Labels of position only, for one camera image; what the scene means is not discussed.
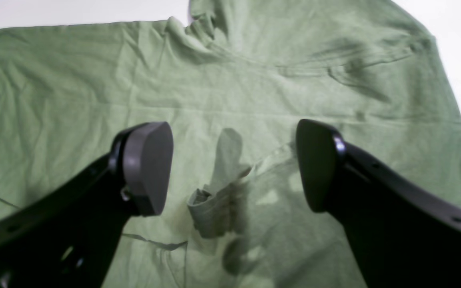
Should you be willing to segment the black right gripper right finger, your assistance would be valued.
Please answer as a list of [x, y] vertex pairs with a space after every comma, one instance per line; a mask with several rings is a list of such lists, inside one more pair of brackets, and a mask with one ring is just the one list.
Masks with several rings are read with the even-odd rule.
[[309, 207], [343, 226], [369, 288], [461, 288], [461, 208], [328, 124], [300, 120], [296, 153]]

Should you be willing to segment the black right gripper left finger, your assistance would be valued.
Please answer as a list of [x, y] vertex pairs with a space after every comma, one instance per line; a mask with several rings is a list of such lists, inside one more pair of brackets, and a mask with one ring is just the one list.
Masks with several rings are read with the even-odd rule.
[[122, 130], [110, 152], [43, 199], [0, 220], [0, 288], [99, 288], [122, 230], [164, 210], [168, 122]]

